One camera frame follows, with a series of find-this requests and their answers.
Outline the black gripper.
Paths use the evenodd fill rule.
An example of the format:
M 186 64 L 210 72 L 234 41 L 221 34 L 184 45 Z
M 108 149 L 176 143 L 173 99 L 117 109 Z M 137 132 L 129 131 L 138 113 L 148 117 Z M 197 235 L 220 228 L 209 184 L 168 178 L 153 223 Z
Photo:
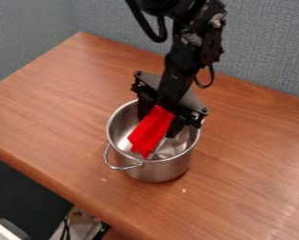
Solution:
M 144 120 L 156 105 L 170 111 L 176 117 L 170 123 L 168 138 L 176 138 L 188 125 L 202 127 L 205 117 L 210 114 L 209 107 L 192 90 L 194 84 L 202 89 L 210 87 L 198 80 L 201 68 L 184 70 L 166 66 L 162 75 L 142 70 L 134 72 L 136 80 L 130 89 L 138 97 L 138 119 Z

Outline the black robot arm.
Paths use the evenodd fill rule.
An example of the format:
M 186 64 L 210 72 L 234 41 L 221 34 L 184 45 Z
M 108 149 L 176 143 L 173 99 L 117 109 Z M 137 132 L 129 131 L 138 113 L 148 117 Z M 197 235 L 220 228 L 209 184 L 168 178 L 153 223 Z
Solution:
M 193 86 L 210 86 L 198 80 L 198 72 L 213 68 L 225 52 L 222 33 L 226 26 L 226 5 L 222 0 L 126 0 L 133 16 L 150 39 L 162 43 L 173 38 L 165 58 L 165 71 L 156 76 L 136 73 L 132 90 L 138 95 L 138 118 L 144 119 L 160 106 L 176 118 L 166 137 L 176 137 L 185 126 L 197 128 L 209 115 L 209 108 L 190 91 Z

